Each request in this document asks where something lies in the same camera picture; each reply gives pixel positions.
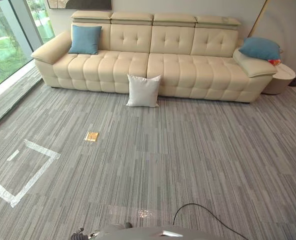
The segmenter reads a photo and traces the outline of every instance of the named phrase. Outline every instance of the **white pillow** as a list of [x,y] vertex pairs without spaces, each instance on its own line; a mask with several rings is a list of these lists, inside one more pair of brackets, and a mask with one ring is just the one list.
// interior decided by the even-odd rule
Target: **white pillow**
[[161,76],[147,79],[141,76],[128,74],[129,79],[129,107],[158,107],[158,90]]

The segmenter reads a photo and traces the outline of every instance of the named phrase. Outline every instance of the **small yellow object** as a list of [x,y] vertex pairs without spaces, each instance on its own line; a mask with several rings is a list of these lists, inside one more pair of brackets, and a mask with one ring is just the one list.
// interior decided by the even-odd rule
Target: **small yellow object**
[[96,142],[98,137],[98,132],[88,132],[85,141]]

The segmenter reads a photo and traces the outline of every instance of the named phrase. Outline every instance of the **lamp pole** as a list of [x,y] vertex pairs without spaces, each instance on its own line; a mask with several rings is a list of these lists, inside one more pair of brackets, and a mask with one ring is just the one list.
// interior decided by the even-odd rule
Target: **lamp pole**
[[252,34],[254,33],[255,29],[257,28],[257,24],[258,24],[258,22],[260,21],[260,18],[263,16],[264,12],[266,11],[266,8],[267,8],[267,6],[268,6],[269,1],[270,1],[270,0],[265,0],[265,1],[264,1],[264,4],[263,4],[263,6],[262,6],[262,8],[261,8],[261,10],[260,10],[260,13],[259,13],[259,15],[258,15],[256,21],[254,22],[254,24],[253,24],[253,26],[252,26],[252,29],[251,29],[251,31],[250,31],[250,33],[249,33],[249,35],[248,35],[248,38],[252,36]]

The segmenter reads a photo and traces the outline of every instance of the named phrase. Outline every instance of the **sofa armrest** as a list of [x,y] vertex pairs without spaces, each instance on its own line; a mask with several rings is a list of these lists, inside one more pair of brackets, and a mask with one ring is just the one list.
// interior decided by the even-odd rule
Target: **sofa armrest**
[[71,32],[64,31],[35,50],[31,57],[48,64],[54,64],[69,51],[71,44]]
[[233,53],[233,59],[239,64],[242,70],[248,75],[248,77],[268,76],[274,75],[277,69],[268,61],[248,57],[237,48]]

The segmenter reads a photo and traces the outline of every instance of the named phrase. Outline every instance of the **greenery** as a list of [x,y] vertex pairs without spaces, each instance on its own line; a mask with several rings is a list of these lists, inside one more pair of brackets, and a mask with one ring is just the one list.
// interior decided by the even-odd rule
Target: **greenery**
[[21,48],[10,37],[0,40],[0,83],[28,61]]
[[[48,17],[44,2],[43,0],[26,1],[38,26],[37,28],[43,43],[46,43],[54,37],[54,33],[50,21],[42,20]],[[30,59],[22,51],[0,7],[0,83],[20,69]]]

